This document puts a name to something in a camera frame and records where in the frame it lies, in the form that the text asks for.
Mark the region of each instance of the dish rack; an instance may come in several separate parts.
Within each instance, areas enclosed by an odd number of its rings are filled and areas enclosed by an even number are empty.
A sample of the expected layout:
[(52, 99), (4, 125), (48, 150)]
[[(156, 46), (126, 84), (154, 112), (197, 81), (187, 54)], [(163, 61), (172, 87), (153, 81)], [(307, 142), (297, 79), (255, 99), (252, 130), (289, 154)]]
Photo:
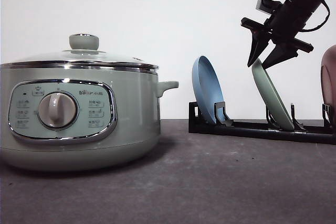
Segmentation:
[[(266, 107), (266, 123), (245, 122), (228, 117), (225, 102), (214, 104), (216, 124), (208, 124), (202, 117), (197, 102), (189, 103), (189, 133), (229, 135), (241, 137), (264, 138), (270, 140), (285, 140), (294, 142), (336, 144), (336, 129), (331, 123), (334, 116), (332, 106), (322, 105), (323, 126), (309, 126), (299, 123), (295, 119), (295, 106), (291, 104), (291, 116), (294, 131), (282, 130)], [(223, 113), (226, 120), (220, 120), (219, 113)]]

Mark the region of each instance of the control panel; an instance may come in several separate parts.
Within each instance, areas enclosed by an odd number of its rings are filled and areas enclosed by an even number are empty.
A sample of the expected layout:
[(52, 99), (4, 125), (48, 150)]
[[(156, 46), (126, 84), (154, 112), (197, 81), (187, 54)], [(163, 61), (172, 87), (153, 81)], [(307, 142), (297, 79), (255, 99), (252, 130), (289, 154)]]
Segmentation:
[(104, 83), (27, 81), (12, 92), (8, 123), (25, 140), (85, 142), (114, 129), (117, 108), (112, 89)]

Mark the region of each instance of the control knob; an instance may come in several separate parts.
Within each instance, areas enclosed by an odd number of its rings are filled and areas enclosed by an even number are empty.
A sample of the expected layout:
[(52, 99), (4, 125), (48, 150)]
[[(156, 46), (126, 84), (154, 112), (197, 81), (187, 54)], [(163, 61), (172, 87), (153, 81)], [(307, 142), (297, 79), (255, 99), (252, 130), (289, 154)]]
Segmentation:
[(77, 114), (77, 105), (72, 97), (56, 92), (46, 95), (38, 106), (38, 117), (50, 128), (63, 128), (72, 123)]

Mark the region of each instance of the gray table surface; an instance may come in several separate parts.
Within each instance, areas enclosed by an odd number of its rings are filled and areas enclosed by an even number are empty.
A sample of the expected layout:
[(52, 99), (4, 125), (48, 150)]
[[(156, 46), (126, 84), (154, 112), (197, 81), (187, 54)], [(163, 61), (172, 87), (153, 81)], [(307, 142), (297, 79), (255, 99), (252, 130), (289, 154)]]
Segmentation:
[(38, 173), (0, 162), (1, 224), (336, 223), (336, 146), (189, 134), (127, 165)]

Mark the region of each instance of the glass lid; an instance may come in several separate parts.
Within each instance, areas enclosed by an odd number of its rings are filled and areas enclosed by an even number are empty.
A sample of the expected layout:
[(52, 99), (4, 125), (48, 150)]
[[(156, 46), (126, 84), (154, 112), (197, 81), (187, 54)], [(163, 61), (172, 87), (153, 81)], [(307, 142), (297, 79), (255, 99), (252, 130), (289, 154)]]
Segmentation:
[(158, 66), (138, 58), (108, 54), (98, 51), (99, 38), (91, 34), (74, 34), (69, 36), (71, 49), (60, 52), (34, 55), (1, 64), (2, 67), (34, 67), (52, 65), (73, 65), (91, 67), (125, 67), (140, 69), (157, 69)]

